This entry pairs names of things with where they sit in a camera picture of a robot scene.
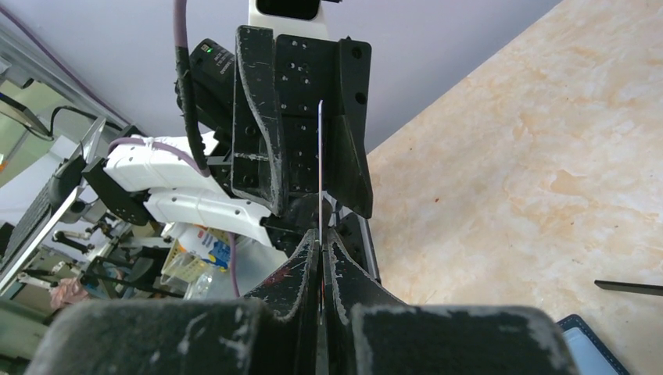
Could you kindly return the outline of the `dark blue card holder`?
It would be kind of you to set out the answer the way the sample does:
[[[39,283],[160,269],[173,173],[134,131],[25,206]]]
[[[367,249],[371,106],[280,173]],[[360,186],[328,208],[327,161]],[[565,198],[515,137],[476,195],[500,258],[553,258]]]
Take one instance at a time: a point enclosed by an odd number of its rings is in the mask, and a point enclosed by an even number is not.
[[[579,374],[630,374],[581,316],[571,314],[557,324],[563,331]]]

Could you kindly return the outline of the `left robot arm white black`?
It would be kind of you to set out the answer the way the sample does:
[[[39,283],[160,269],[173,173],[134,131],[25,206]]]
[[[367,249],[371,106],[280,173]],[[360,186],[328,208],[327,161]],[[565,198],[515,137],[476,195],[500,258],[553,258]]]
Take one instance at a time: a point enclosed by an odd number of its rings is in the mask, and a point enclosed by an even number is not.
[[[234,51],[191,51],[206,167],[186,137],[125,131],[83,171],[129,223],[191,223],[290,252],[317,224],[320,193],[363,218],[374,195],[364,149],[372,48],[241,26]]]

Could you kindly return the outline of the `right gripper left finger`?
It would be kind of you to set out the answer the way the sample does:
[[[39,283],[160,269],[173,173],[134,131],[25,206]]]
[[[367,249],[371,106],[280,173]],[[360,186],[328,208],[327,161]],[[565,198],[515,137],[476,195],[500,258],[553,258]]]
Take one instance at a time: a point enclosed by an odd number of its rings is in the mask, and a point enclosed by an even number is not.
[[[317,351],[317,231],[247,296],[246,374],[312,374]]]

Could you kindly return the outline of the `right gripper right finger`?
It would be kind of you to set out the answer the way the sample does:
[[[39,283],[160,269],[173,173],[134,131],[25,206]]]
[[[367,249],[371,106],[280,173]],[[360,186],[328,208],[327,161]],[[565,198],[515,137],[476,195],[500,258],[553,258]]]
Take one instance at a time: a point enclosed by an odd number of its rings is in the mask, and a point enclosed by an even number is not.
[[[398,315],[410,306],[352,259],[335,230],[324,235],[323,269],[331,373],[409,373]]]

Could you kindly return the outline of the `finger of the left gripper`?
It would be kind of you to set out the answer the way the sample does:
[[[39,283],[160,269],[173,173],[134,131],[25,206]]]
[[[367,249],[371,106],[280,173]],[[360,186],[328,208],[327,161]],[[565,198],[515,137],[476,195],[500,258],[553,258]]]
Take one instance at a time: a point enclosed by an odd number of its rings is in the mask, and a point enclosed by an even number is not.
[[[231,190],[281,216],[288,201],[287,173],[273,31],[238,27],[235,57]]]
[[[336,42],[331,94],[324,100],[324,184],[328,193],[363,218],[373,213],[366,134],[371,45]]]

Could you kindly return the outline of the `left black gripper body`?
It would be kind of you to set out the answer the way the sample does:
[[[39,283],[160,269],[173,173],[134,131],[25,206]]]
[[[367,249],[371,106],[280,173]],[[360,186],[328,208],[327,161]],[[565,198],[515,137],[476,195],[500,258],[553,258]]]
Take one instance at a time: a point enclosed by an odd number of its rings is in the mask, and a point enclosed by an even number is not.
[[[274,93],[281,126],[278,186],[286,203],[318,192],[318,106],[335,100],[339,41],[281,34],[274,45]]]

